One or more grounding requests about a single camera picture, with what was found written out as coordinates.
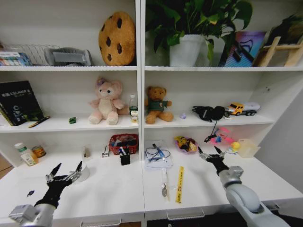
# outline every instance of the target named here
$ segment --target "plastic bottle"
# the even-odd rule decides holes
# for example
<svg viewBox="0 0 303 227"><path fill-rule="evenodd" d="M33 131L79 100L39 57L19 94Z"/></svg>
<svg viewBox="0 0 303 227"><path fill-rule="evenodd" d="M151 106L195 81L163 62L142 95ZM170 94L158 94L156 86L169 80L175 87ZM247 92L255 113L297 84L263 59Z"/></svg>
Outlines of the plastic bottle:
<svg viewBox="0 0 303 227"><path fill-rule="evenodd" d="M38 163L37 156L28 149L24 143L16 143L15 148L19 151L21 158L28 166L33 166Z"/></svg>
<svg viewBox="0 0 303 227"><path fill-rule="evenodd" d="M131 95L131 99L129 100L129 115L131 115L131 111L138 111L138 103L136 99L136 95Z"/></svg>

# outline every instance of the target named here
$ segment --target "cookie pillow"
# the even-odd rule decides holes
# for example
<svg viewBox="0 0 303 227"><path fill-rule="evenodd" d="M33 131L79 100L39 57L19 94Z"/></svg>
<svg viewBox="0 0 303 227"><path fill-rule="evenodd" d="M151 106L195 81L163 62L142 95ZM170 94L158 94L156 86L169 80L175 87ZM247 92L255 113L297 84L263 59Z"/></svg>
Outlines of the cookie pillow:
<svg viewBox="0 0 303 227"><path fill-rule="evenodd" d="M109 66L129 65L135 56L135 26L125 12L111 15L99 32L99 47Z"/></svg>

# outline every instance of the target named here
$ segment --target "green shirt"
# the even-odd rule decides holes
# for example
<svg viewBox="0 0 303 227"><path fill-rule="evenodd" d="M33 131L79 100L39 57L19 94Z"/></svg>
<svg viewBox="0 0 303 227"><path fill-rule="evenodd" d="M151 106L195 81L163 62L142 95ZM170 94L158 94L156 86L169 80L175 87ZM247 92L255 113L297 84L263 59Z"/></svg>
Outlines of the green shirt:
<svg viewBox="0 0 303 227"><path fill-rule="evenodd" d="M148 99L148 111L150 110L160 110L164 111L164 108L167 107L168 101L152 101Z"/></svg>

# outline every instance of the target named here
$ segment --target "pink teddy bear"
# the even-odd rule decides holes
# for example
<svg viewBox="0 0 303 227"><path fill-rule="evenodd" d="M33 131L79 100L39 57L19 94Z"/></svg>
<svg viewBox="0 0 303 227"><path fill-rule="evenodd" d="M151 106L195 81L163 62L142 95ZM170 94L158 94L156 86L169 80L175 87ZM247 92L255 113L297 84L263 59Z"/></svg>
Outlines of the pink teddy bear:
<svg viewBox="0 0 303 227"><path fill-rule="evenodd" d="M122 83L118 80L108 82L98 77L95 92L98 99L89 103L95 108L89 116L89 122L98 124L102 119L106 119L110 125L117 124L119 120L117 109L122 110L125 107L125 103L118 99L122 93Z"/></svg>

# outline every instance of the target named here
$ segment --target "black robotic glove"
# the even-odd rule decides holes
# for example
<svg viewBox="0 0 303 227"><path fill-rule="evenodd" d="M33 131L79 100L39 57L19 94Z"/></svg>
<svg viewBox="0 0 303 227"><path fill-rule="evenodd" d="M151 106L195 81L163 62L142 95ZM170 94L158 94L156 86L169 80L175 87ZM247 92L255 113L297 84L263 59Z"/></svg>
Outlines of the black robotic glove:
<svg viewBox="0 0 303 227"><path fill-rule="evenodd" d="M61 163L57 165L49 175L46 175L46 184L48 185L49 189L45 193L44 197L35 204L35 206L43 203L51 204L57 208L63 189L72 184L81 176L82 161L77 166L76 171L72 171L69 175L55 176L60 166Z"/></svg>
<svg viewBox="0 0 303 227"><path fill-rule="evenodd" d="M199 149L199 154L200 157L204 160L206 160L207 162L210 162L214 165L214 167L217 170L217 174L219 175L219 173L224 170L224 169L229 169L229 167L227 165L224 164L223 160L224 160L224 154L219 148L217 148L216 146L214 146L214 148L216 149L216 151L218 152L218 155L209 155L209 154L205 154L203 153L203 151L200 149L200 147L198 147Z"/></svg>

